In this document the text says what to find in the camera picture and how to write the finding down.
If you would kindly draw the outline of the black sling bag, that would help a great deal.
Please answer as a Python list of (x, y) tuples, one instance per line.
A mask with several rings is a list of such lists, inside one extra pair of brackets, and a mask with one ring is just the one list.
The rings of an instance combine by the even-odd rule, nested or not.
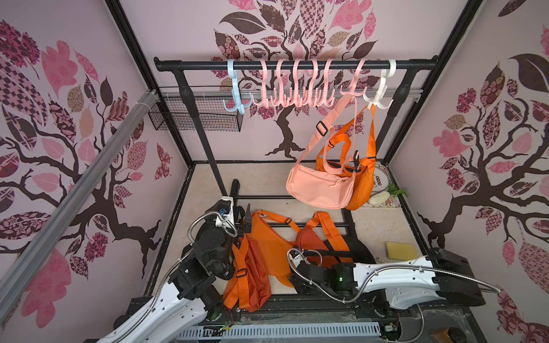
[(376, 264), (376, 260), (373, 257), (370, 250), (357, 238), (348, 235), (343, 235), (345, 243), (347, 244), (350, 252), (349, 257), (331, 255), (336, 263), (364, 263), (364, 264)]

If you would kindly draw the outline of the salmon pink sling bag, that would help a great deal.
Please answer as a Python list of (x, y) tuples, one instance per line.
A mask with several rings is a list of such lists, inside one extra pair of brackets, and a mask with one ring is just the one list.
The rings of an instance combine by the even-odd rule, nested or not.
[(339, 168), (331, 167), (327, 159), (323, 158), (324, 171), (304, 167), (300, 163), (323, 138), (330, 141), (335, 137), (333, 124), (351, 102), (354, 107), (357, 107), (357, 100), (353, 95), (340, 98), (334, 109), (316, 124), (310, 142), (291, 168), (286, 190), (296, 200), (312, 207), (329, 210), (343, 209), (349, 204), (353, 195), (356, 172), (352, 172), (349, 177), (342, 177), (341, 174), (347, 163), (356, 160), (355, 156), (345, 158)]

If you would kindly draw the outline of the bright orange sling bag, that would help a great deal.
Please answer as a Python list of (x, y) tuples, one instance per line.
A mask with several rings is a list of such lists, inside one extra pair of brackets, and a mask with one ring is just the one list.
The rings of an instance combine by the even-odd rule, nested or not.
[[(373, 120), (370, 126), (370, 134), (367, 146), (367, 156), (360, 159), (359, 167), (357, 169), (357, 175), (355, 178), (355, 185), (353, 188), (353, 196), (346, 209), (353, 211), (362, 207), (370, 198), (374, 187), (374, 171), (376, 163), (376, 142), (375, 142), (375, 109), (376, 106), (370, 110), (373, 116)], [(347, 133), (349, 129), (359, 127), (359, 119), (363, 116), (366, 107), (357, 116), (357, 119), (352, 119), (345, 126), (335, 134), (333, 138), (328, 141), (327, 151), (330, 151), (336, 145), (343, 143), (343, 148), (340, 154), (339, 162), (329, 162), (328, 165), (333, 168), (340, 168), (343, 165), (344, 160), (347, 158), (347, 153), (350, 151), (352, 142), (350, 135)]]

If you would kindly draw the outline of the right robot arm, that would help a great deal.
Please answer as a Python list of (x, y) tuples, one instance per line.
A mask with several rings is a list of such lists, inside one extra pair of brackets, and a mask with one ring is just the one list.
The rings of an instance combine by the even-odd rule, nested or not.
[(432, 248), (426, 256), (401, 263), (346, 262), (331, 267), (309, 262), (310, 255), (321, 257), (322, 254), (296, 247), (287, 252), (294, 288), (300, 294), (319, 293), (342, 304), (383, 291), (388, 307), (393, 310), (406, 310), (438, 300), (480, 307), (486, 303), (485, 293), (502, 291), (477, 279), (466, 258), (441, 248)]

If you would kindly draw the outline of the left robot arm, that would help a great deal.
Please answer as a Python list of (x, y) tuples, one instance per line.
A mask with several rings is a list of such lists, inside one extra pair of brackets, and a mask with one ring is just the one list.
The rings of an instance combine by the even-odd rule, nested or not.
[(154, 296), (101, 342), (171, 342), (205, 319), (222, 314), (217, 280), (236, 274), (237, 239), (251, 227), (250, 213), (235, 213), (232, 197), (222, 197), (187, 231), (190, 248), (163, 277)]

